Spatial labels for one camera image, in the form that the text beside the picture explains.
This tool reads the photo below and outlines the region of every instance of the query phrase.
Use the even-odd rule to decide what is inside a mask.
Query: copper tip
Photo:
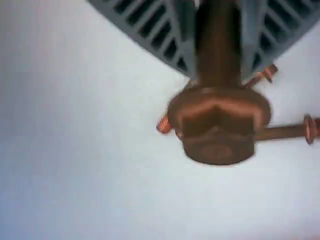
[[[168,134],[171,131],[171,126],[168,121],[168,114],[161,118],[159,123],[156,125],[156,129],[162,134]]]

